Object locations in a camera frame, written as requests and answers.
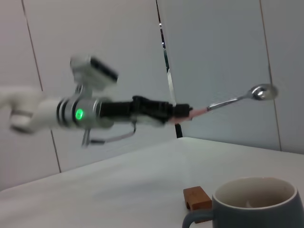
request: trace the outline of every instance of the mug rim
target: mug rim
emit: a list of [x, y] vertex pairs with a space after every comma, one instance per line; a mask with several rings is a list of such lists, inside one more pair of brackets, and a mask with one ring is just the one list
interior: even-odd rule
[[[294, 188], [294, 193], [293, 193], [293, 195], [292, 195], [289, 199], [287, 199], [287, 200], [285, 200], [285, 201], [283, 201], [283, 202], [281, 202], [281, 203], [278, 203], [278, 204], [275, 204], [275, 205], [271, 205], [271, 206], [267, 206], [267, 207], [260, 207], [260, 208], [242, 208], [242, 207], [231, 206], [231, 205], [229, 205], [229, 204], [223, 203], [222, 201], [220, 201], [220, 200], [215, 196], [216, 193], [217, 193], [217, 191], [218, 191], [221, 187], [223, 187], [224, 185], [226, 185], [226, 184], [228, 184], [228, 183], [231, 183], [231, 182], [233, 182], [233, 181], [244, 180], [244, 179], [276, 179], [276, 180], [279, 180], [279, 181], [284, 181], [284, 182], [290, 184], [290, 185]], [[283, 205], [283, 204], [286, 204], [286, 203], [290, 202], [291, 200], [293, 200], [297, 194], [298, 194], [298, 188], [297, 188], [294, 184], [290, 183], [289, 181], [283, 180], [283, 179], [279, 179], [279, 178], [276, 178], [276, 177], [242, 177], [242, 178], [238, 178], [238, 179], [235, 179], [235, 180], [232, 180], [232, 181], [228, 181], [228, 182], [226, 182], [226, 183], [220, 185], [220, 186], [215, 190], [215, 193], [212, 195], [212, 197], [214, 198], [214, 200], [216, 200], [216, 202], [218, 202], [219, 204], [222, 204], [222, 205], [225, 206], [225, 207], [229, 207], [229, 208], [233, 208], [233, 209], [242, 209], [242, 210], [262, 210], [262, 209], [275, 208], [275, 207], [279, 207], [279, 206], [281, 206], [281, 205]]]

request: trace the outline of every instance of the spoon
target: spoon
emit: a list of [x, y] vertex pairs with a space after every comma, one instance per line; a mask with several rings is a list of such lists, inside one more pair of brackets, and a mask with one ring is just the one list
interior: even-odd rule
[[278, 95], [278, 90], [275, 86], [271, 84], [260, 84], [252, 87], [245, 95], [239, 96], [237, 98], [221, 102], [221, 103], [216, 103], [212, 104], [207, 107], [207, 111], [211, 111], [232, 103], [235, 103], [237, 101], [241, 101], [243, 99], [253, 99], [257, 101], [266, 101], [266, 100], [273, 100], [277, 97]]
[[253, 99], [257, 101], [267, 101], [267, 100], [273, 100], [277, 97], [278, 90], [274, 85], [271, 84], [260, 84], [252, 87], [246, 94], [243, 96], [239, 96], [237, 98], [233, 98], [231, 100], [221, 102], [221, 103], [215, 103], [211, 104], [207, 108], [202, 108], [198, 110], [191, 110], [190, 115], [186, 118], [172, 118], [169, 121], [174, 124], [179, 124], [180, 122], [191, 120], [193, 117], [202, 115], [204, 113], [207, 113], [211, 110], [224, 107], [226, 105], [241, 101], [243, 99]]

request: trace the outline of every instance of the wall seam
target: wall seam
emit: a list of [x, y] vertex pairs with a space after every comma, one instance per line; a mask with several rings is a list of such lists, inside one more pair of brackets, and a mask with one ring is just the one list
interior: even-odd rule
[[[269, 65], [269, 77], [270, 77], [270, 83], [273, 85], [273, 79], [272, 79], [272, 73], [271, 73], [271, 66], [270, 66], [270, 59], [269, 59], [269, 52], [268, 52], [268, 44], [267, 44], [267, 38], [266, 38], [266, 29], [265, 29], [265, 23], [264, 23], [264, 15], [263, 15], [263, 9], [262, 9], [262, 0], [259, 0], [260, 3], [260, 9], [261, 9], [261, 16], [262, 16], [262, 23], [263, 23], [263, 31], [264, 31], [264, 39], [266, 44], [266, 52], [267, 52], [267, 59], [268, 59], [268, 65]], [[279, 121], [278, 121], [278, 115], [276, 110], [276, 101], [274, 100], [274, 106], [275, 106], [275, 121], [276, 121], [276, 127], [277, 127], [277, 133], [279, 138], [279, 146], [280, 150], [282, 150], [282, 144], [281, 144], [281, 136], [280, 136], [280, 128], [279, 128]]]
[[[30, 39], [30, 43], [31, 43], [31, 46], [32, 46], [32, 50], [33, 50], [33, 55], [34, 55], [36, 70], [37, 70], [37, 74], [38, 74], [38, 78], [39, 78], [40, 88], [43, 91], [43, 86], [42, 86], [40, 72], [39, 72], [39, 68], [38, 68], [38, 64], [37, 64], [37, 58], [36, 58], [36, 53], [35, 53], [35, 50], [34, 50], [32, 35], [30, 33], [28, 18], [27, 18], [26, 11], [25, 11], [24, 0], [21, 0], [21, 4], [22, 4], [24, 17], [25, 17], [25, 20], [26, 20], [26, 23], [27, 23], [27, 27], [28, 27], [28, 34], [29, 34], [29, 39]], [[58, 158], [58, 153], [57, 153], [57, 148], [56, 148], [56, 144], [55, 144], [55, 139], [54, 139], [53, 131], [52, 130], [50, 130], [50, 131], [51, 131], [51, 137], [52, 137], [52, 142], [53, 142], [53, 146], [54, 146], [54, 150], [55, 150], [55, 154], [56, 154], [56, 159], [57, 159], [57, 164], [58, 164], [59, 172], [61, 172], [61, 167], [60, 167], [60, 163], [59, 163], [59, 158]]]

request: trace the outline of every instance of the spoon bowl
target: spoon bowl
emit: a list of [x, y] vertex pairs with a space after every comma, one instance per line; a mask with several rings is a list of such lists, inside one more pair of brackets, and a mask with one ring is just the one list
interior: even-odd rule
[[278, 95], [278, 89], [271, 84], [260, 84], [252, 87], [246, 98], [251, 98], [258, 101], [273, 100]]

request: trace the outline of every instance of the mug handle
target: mug handle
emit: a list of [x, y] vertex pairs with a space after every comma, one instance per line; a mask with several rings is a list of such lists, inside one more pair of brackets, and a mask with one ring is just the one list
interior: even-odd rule
[[190, 212], [182, 222], [182, 228], [189, 228], [192, 222], [201, 220], [212, 220], [213, 211], [210, 210], [195, 210]]

